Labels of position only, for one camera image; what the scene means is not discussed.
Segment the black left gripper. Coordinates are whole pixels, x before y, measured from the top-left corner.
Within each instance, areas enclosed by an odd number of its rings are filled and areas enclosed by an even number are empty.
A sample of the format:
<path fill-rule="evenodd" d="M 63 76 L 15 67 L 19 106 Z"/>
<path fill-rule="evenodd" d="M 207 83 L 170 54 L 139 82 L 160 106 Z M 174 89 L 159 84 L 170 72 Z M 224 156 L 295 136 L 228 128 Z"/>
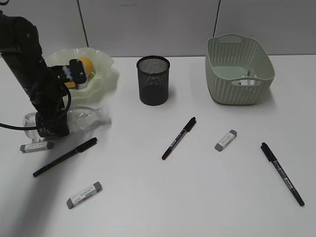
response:
<path fill-rule="evenodd" d="M 66 116 L 71 104 L 71 95 L 64 84 L 64 68 L 48 67 L 44 74 L 35 79 L 30 95 L 30 101 L 44 119 L 44 123 L 54 123 L 53 131 L 56 136 L 70 134 Z M 53 132 L 45 127 L 39 118 L 36 119 L 36 126 L 39 137 L 53 136 Z"/>

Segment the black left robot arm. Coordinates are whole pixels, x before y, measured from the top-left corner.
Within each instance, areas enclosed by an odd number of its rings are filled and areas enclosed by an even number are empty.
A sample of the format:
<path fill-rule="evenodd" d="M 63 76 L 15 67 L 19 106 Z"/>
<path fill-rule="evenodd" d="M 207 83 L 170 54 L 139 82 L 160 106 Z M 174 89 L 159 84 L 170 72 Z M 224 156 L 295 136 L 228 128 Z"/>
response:
<path fill-rule="evenodd" d="M 35 25 L 23 17 L 0 15 L 0 55 L 10 68 L 36 109 L 36 125 L 17 127 L 1 124 L 11 130 L 37 130 L 40 135 L 69 135 L 67 111 L 63 97 L 71 97 L 68 88 L 47 66 Z"/>

